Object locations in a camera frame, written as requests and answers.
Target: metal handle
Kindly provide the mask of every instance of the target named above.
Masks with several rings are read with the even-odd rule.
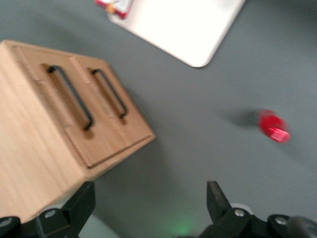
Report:
[[[124,105],[124,103],[121,101],[120,97],[118,96],[118,94],[116,93],[114,87],[112,86],[112,84],[110,83],[109,79],[107,78],[107,76],[104,74],[104,72],[99,69],[99,68],[95,68],[92,70],[91,72],[93,75],[96,73],[99,73],[103,79],[105,80],[105,82],[107,83],[108,87],[110,88],[110,90],[113,92],[114,96],[116,97],[117,101],[120,103],[121,107],[123,108],[123,113],[120,114],[120,118],[124,118],[125,115],[127,115],[128,110],[127,107]]]
[[[88,109],[86,108],[85,104],[83,103],[83,101],[81,100],[81,98],[79,97],[78,93],[76,92],[75,88],[73,87],[73,85],[71,84],[71,82],[69,81],[69,79],[67,78],[66,74],[64,73],[64,71],[61,69],[60,66],[58,65],[51,65],[49,67],[49,69],[47,70],[48,73],[52,73],[54,71],[57,71],[59,73],[59,75],[63,78],[64,82],[67,85],[67,88],[70,90],[70,92],[72,93],[72,95],[74,96],[74,98],[76,99],[76,102],[78,103],[78,105],[81,107],[82,111],[84,112],[84,114],[86,115],[87,119],[88,119],[88,123],[86,125],[84,125],[84,130],[88,130],[92,124],[94,123],[93,117],[91,116],[91,114],[89,113]]]

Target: white tray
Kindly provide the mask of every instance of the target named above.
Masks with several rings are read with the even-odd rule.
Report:
[[[206,65],[245,0],[134,0],[109,19],[193,67]]]

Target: wooden cabinet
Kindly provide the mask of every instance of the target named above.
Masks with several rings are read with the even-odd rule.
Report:
[[[101,59],[0,45],[0,217],[27,221],[155,138]]]

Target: gray floor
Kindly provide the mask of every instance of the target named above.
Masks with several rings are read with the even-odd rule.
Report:
[[[248,0],[203,68],[113,25],[92,0],[3,0],[0,33],[106,59],[156,132],[96,180],[94,215],[118,236],[198,235],[211,222],[208,180],[261,219],[317,220],[316,0]],[[288,144],[254,126],[263,108],[288,121]]]

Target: small box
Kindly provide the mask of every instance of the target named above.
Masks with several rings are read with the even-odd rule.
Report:
[[[106,9],[107,12],[125,19],[133,0],[95,0],[95,4]]]

